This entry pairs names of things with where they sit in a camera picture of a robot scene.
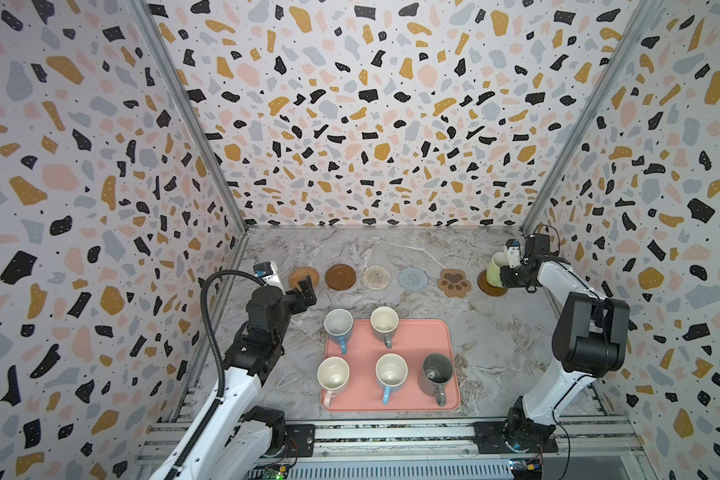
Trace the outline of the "pink rectangular tray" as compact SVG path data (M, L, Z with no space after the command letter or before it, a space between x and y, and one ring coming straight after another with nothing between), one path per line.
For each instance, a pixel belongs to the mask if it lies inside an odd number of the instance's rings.
M354 322L346 349L328 339L318 368L320 406L331 412L451 411L461 401L449 328L404 319L391 348L368 319Z

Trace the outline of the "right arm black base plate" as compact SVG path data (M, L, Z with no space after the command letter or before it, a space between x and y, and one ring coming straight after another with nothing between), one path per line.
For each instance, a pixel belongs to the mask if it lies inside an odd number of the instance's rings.
M480 454L557 453L554 425L540 425L525 420L510 423L475 422L474 442Z

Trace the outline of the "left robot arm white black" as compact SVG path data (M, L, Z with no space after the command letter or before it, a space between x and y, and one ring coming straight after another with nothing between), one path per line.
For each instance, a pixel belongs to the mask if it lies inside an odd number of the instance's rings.
M208 309L215 280L239 276L258 285L246 305L248 320L225 353L219 349ZM217 382L201 412L152 473L153 479L245 479L263 456L285 448L285 418L279 410L254 407L259 391L284 354L291 318L317 302L311 278L285 291L268 266L253 274L221 270L201 287L201 316L217 371Z

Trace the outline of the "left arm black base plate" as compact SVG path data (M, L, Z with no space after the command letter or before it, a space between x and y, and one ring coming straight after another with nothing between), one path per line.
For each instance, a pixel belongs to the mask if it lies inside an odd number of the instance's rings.
M275 424L247 421L233 429L225 446L231 453L260 453L260 459L311 457L314 424Z

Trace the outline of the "dark grey mug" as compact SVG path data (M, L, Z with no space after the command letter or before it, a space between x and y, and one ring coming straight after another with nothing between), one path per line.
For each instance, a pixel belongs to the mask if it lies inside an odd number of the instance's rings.
M453 364L443 354L428 355L423 363L418 377L420 390L433 397L439 407L447 403L446 387L453 378Z

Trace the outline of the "beige braided round coaster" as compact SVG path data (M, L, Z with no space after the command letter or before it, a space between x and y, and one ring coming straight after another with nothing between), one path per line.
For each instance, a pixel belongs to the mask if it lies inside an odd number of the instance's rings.
M372 265L363 272L362 282L372 290L385 289L391 283L391 273L382 265Z

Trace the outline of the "blue grey woven coaster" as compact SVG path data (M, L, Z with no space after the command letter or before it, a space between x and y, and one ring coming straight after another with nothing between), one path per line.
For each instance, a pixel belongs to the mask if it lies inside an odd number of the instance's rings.
M419 267L409 266L403 268L397 277L398 284L408 292L419 292L427 288L429 276Z

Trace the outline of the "right circuit board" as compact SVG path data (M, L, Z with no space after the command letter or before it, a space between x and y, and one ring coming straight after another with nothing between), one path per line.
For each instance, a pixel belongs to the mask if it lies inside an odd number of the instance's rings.
M513 480L541 480L543 478L543 462L540 457L510 459L509 467Z

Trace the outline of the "light green mug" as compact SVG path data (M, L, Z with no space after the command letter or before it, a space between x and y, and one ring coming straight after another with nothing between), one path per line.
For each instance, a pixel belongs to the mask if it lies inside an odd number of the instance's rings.
M504 252L494 253L491 257L489 266L486 271L487 283L497 289L503 289L503 281L501 279L501 269L509 265L507 254Z

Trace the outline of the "cream mug grey handle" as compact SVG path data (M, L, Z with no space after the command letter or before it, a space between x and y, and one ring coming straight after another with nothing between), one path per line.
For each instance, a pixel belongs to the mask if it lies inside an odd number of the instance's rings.
M376 308L370 316L370 324L375 338L381 341L387 349L393 347L392 339L399 326L399 315L391 307Z

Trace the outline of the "dark brown wooden coaster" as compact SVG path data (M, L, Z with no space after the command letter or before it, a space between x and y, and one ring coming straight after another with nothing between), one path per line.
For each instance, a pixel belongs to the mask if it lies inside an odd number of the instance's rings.
M357 280L356 271L347 264L329 267L325 274L326 285L333 290L343 291L351 288Z

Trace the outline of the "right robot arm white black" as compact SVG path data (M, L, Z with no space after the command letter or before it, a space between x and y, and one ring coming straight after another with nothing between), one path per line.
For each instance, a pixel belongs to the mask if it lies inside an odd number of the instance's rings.
M576 395L619 370L627 353L630 307L590 286L557 258L525 258L502 266L504 288L543 288L562 305L552 334L553 361L539 383L509 410L503 436L518 453L542 448Z

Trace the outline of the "woven rattan coaster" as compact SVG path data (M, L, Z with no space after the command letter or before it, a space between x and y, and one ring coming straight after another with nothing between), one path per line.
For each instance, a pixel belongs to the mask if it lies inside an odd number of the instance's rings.
M300 290L300 281L309 279L313 288L319 285L320 275L313 267L300 267L293 270L289 277L288 283L291 289Z

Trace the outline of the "grey mug blue handle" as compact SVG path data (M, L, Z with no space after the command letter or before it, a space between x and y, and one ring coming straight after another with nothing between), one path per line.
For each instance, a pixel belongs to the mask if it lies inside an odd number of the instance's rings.
M327 335L340 347L343 355L347 354L353 327L354 317L345 309L331 310L324 319L324 329Z

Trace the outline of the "brown paw shaped coaster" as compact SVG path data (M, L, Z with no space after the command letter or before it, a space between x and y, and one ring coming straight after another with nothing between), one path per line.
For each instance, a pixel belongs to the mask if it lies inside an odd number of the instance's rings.
M465 272L459 269L442 269L437 287L448 298L464 298L472 290Z

